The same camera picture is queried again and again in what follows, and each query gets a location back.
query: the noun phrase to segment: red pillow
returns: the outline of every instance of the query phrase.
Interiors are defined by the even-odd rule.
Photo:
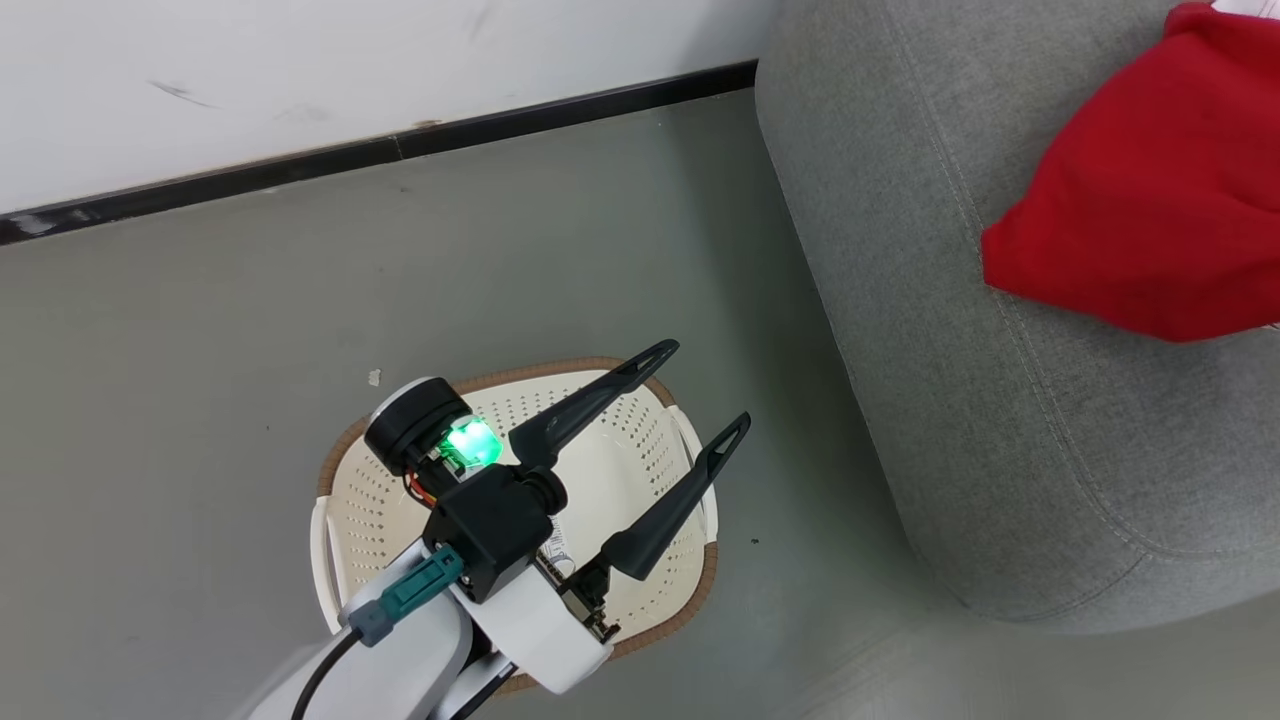
[[[993,287],[1169,341],[1280,322],[1280,22],[1175,8],[982,249]]]

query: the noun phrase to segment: black baseboard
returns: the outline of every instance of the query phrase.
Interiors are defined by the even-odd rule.
[[[0,246],[755,85],[755,61],[0,215]]]

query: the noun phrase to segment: white basket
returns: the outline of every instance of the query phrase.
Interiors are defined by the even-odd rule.
[[[472,411],[506,439],[521,421],[618,364],[608,357],[570,360],[456,387]],[[421,534],[429,515],[365,446],[365,419],[353,424],[330,452],[311,516],[311,571],[333,632],[339,629],[342,606]],[[609,406],[561,452],[556,465],[570,497],[568,507],[556,518],[570,559],[590,560],[611,534],[630,525],[684,477],[700,450],[689,419],[654,379]],[[499,461],[515,462],[509,448],[503,448]],[[716,574],[716,493],[708,489],[648,580],[612,573],[605,611],[609,621],[622,626],[613,657],[675,633],[698,612]],[[529,684],[527,678],[517,678],[508,687]]]

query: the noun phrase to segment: teal connector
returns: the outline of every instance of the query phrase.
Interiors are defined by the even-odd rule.
[[[349,618],[351,629],[360,633],[360,642],[374,647],[392,634],[396,623],[422,607],[462,577],[462,557],[449,546],[442,546],[408,575],[392,583],[376,601],[366,602]]]
[[[406,615],[422,607],[442,591],[458,582],[462,577],[462,559],[449,546],[442,546],[426,562],[404,575],[396,584],[383,591],[378,605],[383,606],[392,623],[399,623]]]

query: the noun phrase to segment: green led light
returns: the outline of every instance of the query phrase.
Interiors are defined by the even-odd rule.
[[[440,452],[463,468],[493,465],[502,455],[502,441],[480,418],[449,430]]]

